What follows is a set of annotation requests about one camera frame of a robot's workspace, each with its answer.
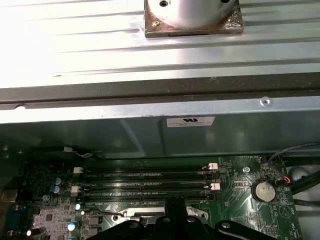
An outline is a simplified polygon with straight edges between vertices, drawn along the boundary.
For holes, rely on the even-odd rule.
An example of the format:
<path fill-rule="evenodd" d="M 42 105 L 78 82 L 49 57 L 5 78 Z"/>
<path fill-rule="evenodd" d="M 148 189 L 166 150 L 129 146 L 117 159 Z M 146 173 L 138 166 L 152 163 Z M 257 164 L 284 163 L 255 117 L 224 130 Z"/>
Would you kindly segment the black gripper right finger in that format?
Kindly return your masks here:
<path fill-rule="evenodd" d="M 222 220 L 211 227 L 199 218 L 188 215 L 185 200 L 176 198 L 176 223 L 187 240 L 273 240 L 272 236 L 231 220 Z"/>

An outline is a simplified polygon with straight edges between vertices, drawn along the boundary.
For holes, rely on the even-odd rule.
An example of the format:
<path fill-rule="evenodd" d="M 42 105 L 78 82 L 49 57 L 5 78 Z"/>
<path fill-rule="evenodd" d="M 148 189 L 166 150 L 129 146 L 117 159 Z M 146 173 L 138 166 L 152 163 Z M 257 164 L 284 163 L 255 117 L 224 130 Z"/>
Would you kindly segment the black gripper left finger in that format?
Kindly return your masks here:
<path fill-rule="evenodd" d="M 90 240 L 173 240 L 176 231 L 177 197 L 164 201 L 164 215 L 154 224 L 144 225 L 141 221 L 127 220 L 91 236 Z"/>

